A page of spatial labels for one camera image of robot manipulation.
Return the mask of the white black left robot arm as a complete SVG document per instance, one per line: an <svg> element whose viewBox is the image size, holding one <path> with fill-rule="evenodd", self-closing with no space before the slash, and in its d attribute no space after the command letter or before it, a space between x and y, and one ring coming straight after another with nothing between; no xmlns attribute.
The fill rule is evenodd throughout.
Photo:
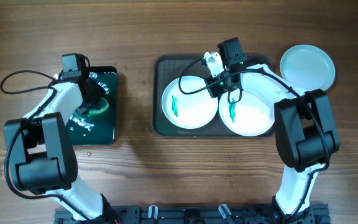
<svg viewBox="0 0 358 224"><path fill-rule="evenodd" d="M82 54L66 54L45 98L25 117L4 125L6 184L27 200L52 198L84 223L112 223L116 214L105 197L78 176L78 163L66 125L74 112L98 109L104 89L90 78Z"/></svg>

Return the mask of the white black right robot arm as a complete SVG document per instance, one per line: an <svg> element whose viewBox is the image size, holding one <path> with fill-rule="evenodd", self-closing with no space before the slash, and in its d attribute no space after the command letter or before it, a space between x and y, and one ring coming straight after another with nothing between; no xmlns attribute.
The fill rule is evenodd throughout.
<svg viewBox="0 0 358 224"><path fill-rule="evenodd" d="M219 97L224 124L242 136L275 131L278 155L285 167L273 197L271 221L297 222L311 210L309 197L316 176L329 167L339 136L327 94L306 91L276 75L257 58L248 57L238 38L206 52L202 63L210 95Z"/></svg>

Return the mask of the white plate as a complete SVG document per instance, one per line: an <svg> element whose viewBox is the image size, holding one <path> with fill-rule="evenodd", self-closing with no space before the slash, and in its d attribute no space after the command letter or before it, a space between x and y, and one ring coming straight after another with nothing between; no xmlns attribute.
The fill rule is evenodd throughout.
<svg viewBox="0 0 358 224"><path fill-rule="evenodd" d="M169 122L179 128L196 129L215 117L218 99L212 98L207 90L193 93L204 86L204 79L196 76L177 78L167 85L161 106Z"/></svg>
<svg viewBox="0 0 358 224"><path fill-rule="evenodd" d="M231 92L231 101L227 100L227 92L219 100L219 115L222 122L232 132L254 137L265 134L274 123L273 109L251 93L242 92L240 102L235 102L236 93Z"/></svg>

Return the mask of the green yellow sponge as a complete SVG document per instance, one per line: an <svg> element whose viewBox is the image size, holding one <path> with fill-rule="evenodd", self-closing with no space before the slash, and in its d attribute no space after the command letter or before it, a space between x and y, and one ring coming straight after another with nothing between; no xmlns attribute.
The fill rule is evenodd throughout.
<svg viewBox="0 0 358 224"><path fill-rule="evenodd" d="M88 116L101 115L109 109L109 103L105 98L101 98L96 105L88 110Z"/></svg>

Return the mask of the pale blue plate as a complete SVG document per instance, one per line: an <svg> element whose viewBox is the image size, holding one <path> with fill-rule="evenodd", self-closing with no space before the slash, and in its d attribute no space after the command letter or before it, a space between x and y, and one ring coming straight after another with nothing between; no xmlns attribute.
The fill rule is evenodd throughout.
<svg viewBox="0 0 358 224"><path fill-rule="evenodd" d="M336 68L331 57L314 45L295 45L281 57L279 65L282 77L292 85L311 91L331 88Z"/></svg>

